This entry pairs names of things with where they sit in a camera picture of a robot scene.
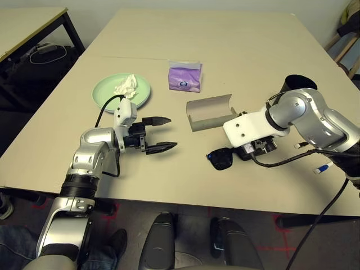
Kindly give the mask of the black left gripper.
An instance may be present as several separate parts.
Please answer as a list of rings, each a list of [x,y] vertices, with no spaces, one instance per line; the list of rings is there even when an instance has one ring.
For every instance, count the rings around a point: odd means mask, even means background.
[[[155,145],[148,146],[146,137],[146,126],[159,126],[170,123],[171,120],[162,116],[151,116],[142,118],[141,122],[133,123],[128,130],[128,135],[123,138],[126,149],[134,148],[146,152],[146,155],[158,154],[168,151],[177,145],[176,142],[159,142]]]

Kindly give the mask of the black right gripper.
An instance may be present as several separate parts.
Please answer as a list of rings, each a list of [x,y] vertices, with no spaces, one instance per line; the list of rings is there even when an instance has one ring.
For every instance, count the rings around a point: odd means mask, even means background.
[[[251,144],[254,148],[254,155],[264,155],[277,149],[277,145],[273,140],[274,136],[264,137],[253,141]]]

